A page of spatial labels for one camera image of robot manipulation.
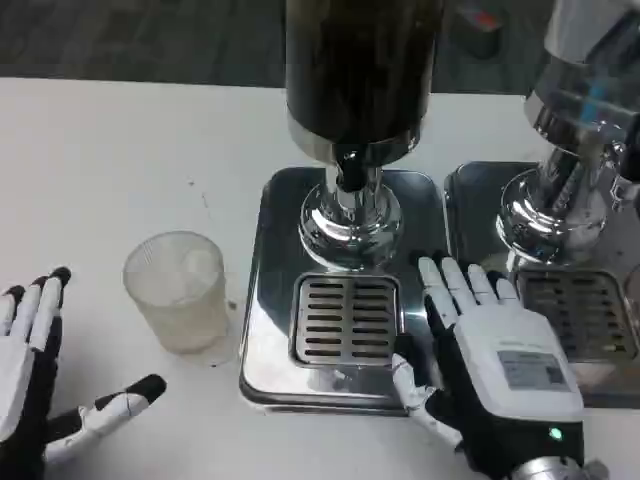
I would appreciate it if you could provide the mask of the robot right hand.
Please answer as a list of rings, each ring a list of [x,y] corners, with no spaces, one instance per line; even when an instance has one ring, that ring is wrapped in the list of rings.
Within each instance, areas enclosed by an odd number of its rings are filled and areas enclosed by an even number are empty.
[[[451,257],[418,261],[434,358],[397,336],[392,377],[413,421],[489,479],[583,479],[584,402],[547,318]]]

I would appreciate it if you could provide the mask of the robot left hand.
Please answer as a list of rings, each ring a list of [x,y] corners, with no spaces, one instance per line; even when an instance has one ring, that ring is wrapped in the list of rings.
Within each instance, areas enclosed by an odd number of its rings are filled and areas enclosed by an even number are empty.
[[[62,344],[64,291],[71,271],[61,266],[28,287],[1,294],[1,477],[42,479],[48,466],[99,443],[149,408],[166,391],[150,374],[127,388],[49,415]]]

